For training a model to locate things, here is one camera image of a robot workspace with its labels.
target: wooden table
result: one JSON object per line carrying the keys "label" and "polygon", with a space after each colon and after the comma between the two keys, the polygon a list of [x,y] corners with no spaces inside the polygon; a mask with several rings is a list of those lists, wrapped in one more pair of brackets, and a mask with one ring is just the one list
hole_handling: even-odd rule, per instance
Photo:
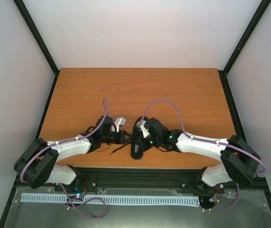
{"label": "wooden table", "polygon": [[[62,68],[40,137],[47,141],[72,138],[96,124],[103,113],[127,119],[123,128],[132,132],[135,120],[154,100],[166,98],[180,109],[186,131],[213,138],[235,134],[217,69],[190,68]],[[148,117],[159,119],[168,129],[181,129],[175,109],[157,103]],[[193,153],[161,152],[151,148],[141,160],[130,156],[130,145],[116,153],[112,145],[103,152],[77,155],[58,164],[78,167],[137,167],[201,169],[219,162]]]}

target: robotic arm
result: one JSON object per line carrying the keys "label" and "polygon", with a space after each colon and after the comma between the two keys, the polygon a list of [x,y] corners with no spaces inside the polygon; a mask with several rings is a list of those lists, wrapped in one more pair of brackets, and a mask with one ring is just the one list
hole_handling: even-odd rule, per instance
{"label": "robotic arm", "polygon": [[102,143],[107,144],[124,144],[129,135],[124,130],[119,130],[126,119],[123,117],[113,121],[112,118],[106,117],[102,125],[89,137],[91,128],[96,129],[102,121],[101,117],[95,127],[89,127],[85,133],[75,138],[63,140],[61,142],[46,142],[42,138],[35,139],[22,156],[14,165],[14,170],[21,175],[22,171],[29,161],[37,155],[38,152],[47,148],[39,157],[37,157],[26,169],[23,174],[23,180],[33,189],[42,186],[44,183],[63,183],[65,185],[73,184],[80,186],[81,177],[72,166],[58,166],[56,162],[77,155],[93,152],[101,147]]}
{"label": "robotic arm", "polygon": [[255,159],[226,146],[233,145],[260,159],[259,155],[236,135],[230,139],[212,139],[191,134],[186,136],[182,130],[169,131],[155,118],[139,121],[137,127],[142,132],[142,136],[137,140],[142,152],[154,146],[164,148],[165,152],[192,152],[220,161],[219,165],[202,169],[197,182],[202,191],[228,181],[250,185],[259,166]]}

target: transparent plastic sheet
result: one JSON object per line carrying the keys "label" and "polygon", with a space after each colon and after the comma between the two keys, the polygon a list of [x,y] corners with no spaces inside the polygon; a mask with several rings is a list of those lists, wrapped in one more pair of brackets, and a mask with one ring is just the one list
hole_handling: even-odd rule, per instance
{"label": "transparent plastic sheet", "polygon": [[[227,199],[236,199],[237,194],[235,190],[225,190],[224,196]],[[242,190],[239,192],[239,200],[246,200],[271,215],[263,190]]]}
{"label": "transparent plastic sheet", "polygon": [[[238,203],[223,212],[205,212],[194,207],[184,206],[107,206],[103,218],[88,220],[65,204],[58,203],[22,203],[22,193],[62,193],[54,192],[52,187],[41,187],[36,190],[30,187],[19,187],[8,215],[6,228],[37,227],[99,227],[99,228],[145,228],[145,227],[251,227],[271,228],[271,214],[263,191],[241,191]],[[160,195],[186,196],[175,190],[149,189],[97,189],[98,194],[107,195]],[[215,209],[230,205],[236,197],[235,190],[225,190],[221,203]],[[98,215],[102,205],[81,207],[85,214]]]}

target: wooden tabletop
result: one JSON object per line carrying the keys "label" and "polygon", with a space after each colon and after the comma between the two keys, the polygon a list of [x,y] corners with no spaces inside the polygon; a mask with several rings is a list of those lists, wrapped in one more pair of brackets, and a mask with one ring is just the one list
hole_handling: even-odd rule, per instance
{"label": "wooden tabletop", "polygon": [[[181,111],[186,131],[213,138],[235,134],[217,69],[200,68],[62,68],[40,137],[47,141],[72,138],[84,132],[104,114],[102,100],[109,100],[109,113],[127,119],[121,129],[132,132],[137,118],[154,100],[165,98]],[[157,103],[148,112],[168,129],[181,129],[175,109]],[[99,150],[107,148],[104,144]],[[193,153],[161,152],[155,148],[141,160],[130,156],[130,145],[109,155],[103,152],[77,155],[58,164],[75,167],[137,167],[201,169],[219,162]]]}

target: black shoe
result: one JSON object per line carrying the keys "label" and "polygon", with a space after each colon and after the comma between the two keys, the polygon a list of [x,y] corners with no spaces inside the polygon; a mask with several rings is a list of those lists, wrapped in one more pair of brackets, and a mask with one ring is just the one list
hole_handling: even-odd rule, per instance
{"label": "black shoe", "polygon": [[131,137],[131,157],[135,160],[139,160],[143,157],[144,152],[151,148],[150,141],[143,137],[143,133],[137,123],[141,120],[142,116],[138,118],[133,126]]}

